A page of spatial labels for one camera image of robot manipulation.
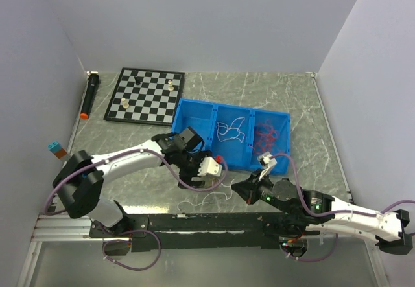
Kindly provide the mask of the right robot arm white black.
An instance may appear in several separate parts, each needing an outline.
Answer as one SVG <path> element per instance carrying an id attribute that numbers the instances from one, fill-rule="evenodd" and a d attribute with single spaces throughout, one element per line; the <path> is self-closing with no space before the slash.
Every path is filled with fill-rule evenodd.
<path id="1" fill-rule="evenodd" d="M 405 210 L 379 212 L 342 201 L 315 190 L 297 187 L 289 178 L 273 183 L 261 170 L 231 186 L 247 204 L 257 201 L 276 208 L 271 218 L 263 218 L 267 236 L 280 239 L 281 247 L 294 248 L 294 242 L 311 233 L 331 232 L 368 241 L 391 255 L 407 255 L 412 235 L 405 230 L 410 222 Z"/>

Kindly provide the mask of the blue brown toy block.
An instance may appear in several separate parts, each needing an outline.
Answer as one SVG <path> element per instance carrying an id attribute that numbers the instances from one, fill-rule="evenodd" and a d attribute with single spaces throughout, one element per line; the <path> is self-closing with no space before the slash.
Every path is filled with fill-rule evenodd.
<path id="1" fill-rule="evenodd" d="M 59 160 L 66 162 L 70 159 L 68 152 L 57 141 L 53 141 L 48 145 L 49 151 L 54 154 Z"/>

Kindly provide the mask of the blue three-compartment bin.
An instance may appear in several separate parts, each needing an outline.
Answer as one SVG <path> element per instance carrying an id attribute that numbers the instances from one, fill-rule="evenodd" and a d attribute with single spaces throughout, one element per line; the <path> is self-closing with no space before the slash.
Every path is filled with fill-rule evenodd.
<path id="1" fill-rule="evenodd" d="M 187 127 L 203 138 L 203 149 L 222 156 L 230 170 L 261 168 L 257 157 L 264 152 L 291 153 L 288 113 L 183 98 L 172 131 Z"/>

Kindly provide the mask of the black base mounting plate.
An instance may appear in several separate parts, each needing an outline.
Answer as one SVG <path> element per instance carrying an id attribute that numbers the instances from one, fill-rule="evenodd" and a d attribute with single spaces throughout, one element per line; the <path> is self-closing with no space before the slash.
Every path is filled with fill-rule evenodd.
<path id="1" fill-rule="evenodd" d="M 281 212 L 132 214 L 130 228 L 141 231 L 132 235 L 133 252 L 158 248 L 144 230 L 154 232 L 163 249 L 279 249 L 280 239 L 318 234 Z"/>

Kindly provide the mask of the black marker orange cap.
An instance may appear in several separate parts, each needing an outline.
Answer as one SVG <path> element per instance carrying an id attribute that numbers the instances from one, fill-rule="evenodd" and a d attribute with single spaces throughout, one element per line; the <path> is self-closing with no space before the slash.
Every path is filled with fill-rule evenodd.
<path id="1" fill-rule="evenodd" d="M 91 113 L 93 106 L 93 101 L 95 100 L 95 95 L 99 88 L 100 78 L 97 73 L 91 73 L 88 77 L 87 90 L 84 96 L 84 101 L 80 110 L 80 118 L 88 119 Z"/>

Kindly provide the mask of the black white chessboard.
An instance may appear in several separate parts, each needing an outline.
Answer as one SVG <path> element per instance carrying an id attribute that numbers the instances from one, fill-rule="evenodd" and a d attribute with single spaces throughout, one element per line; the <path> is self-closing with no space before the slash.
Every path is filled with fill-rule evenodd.
<path id="1" fill-rule="evenodd" d="M 135 76 L 142 78 L 139 85 L 135 83 Z M 169 80 L 172 80 L 174 91 L 168 90 Z M 184 83 L 183 72 L 124 67 L 108 103 L 104 120 L 172 126 Z M 122 107 L 122 98 L 128 99 L 128 109 Z"/>

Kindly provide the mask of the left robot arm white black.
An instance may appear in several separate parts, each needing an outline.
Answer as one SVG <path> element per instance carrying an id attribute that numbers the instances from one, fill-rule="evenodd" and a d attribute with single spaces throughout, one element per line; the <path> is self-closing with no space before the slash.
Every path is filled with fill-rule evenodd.
<path id="1" fill-rule="evenodd" d="M 205 191 L 202 178 L 219 177 L 222 165 L 203 147 L 203 138 L 188 127 L 109 154 L 88 155 L 81 150 L 69 158 L 53 188 L 70 218 L 87 216 L 111 235 L 121 236 L 133 228 L 132 219 L 117 201 L 101 196 L 103 185 L 139 170 L 176 166 L 179 186 Z"/>

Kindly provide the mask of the white chess piece lower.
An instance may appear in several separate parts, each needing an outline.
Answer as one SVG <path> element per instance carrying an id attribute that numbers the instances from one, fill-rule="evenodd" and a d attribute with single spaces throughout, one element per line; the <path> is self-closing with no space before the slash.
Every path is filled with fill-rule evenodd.
<path id="1" fill-rule="evenodd" d="M 129 108 L 129 103 L 128 103 L 128 99 L 122 98 L 121 99 L 121 105 L 124 109 L 128 109 Z"/>

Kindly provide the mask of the black chess piece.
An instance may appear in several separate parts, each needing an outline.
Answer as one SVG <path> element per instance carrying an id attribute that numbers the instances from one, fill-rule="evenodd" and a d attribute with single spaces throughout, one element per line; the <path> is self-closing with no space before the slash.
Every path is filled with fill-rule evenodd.
<path id="1" fill-rule="evenodd" d="M 139 76 L 135 76 L 134 80 L 135 80 L 136 85 L 139 85 L 142 82 L 142 78 Z"/>

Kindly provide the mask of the white chess piece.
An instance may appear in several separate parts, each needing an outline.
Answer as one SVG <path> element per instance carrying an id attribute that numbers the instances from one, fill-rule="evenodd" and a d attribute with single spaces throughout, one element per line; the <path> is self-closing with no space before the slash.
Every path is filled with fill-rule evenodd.
<path id="1" fill-rule="evenodd" d="M 128 99 L 122 98 L 121 99 L 121 105 L 124 109 L 128 109 L 129 108 L 129 103 L 128 103 Z"/>
<path id="2" fill-rule="evenodd" d="M 174 91 L 174 86 L 173 86 L 172 80 L 168 81 L 168 90 L 169 91 Z"/>

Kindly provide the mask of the aluminium frame rail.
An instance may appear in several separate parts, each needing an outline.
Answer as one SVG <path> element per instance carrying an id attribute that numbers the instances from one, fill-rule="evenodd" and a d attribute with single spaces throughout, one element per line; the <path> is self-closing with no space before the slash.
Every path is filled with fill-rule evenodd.
<path id="1" fill-rule="evenodd" d="M 71 219 L 66 215 L 41 216 L 36 222 L 33 233 L 35 241 L 75 241 L 75 240 L 98 240 L 98 239 L 116 239 L 132 238 L 132 235 L 141 232 L 139 229 L 131 230 L 130 219 L 112 231 L 99 225 L 98 222 L 92 221 L 88 217 Z"/>

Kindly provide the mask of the white chess piece upper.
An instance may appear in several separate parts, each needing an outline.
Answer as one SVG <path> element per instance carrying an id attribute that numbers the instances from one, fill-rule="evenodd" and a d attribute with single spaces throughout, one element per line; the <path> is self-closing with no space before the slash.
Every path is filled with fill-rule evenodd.
<path id="1" fill-rule="evenodd" d="M 174 91 L 174 86 L 173 86 L 172 80 L 168 81 L 168 90 L 169 91 Z"/>

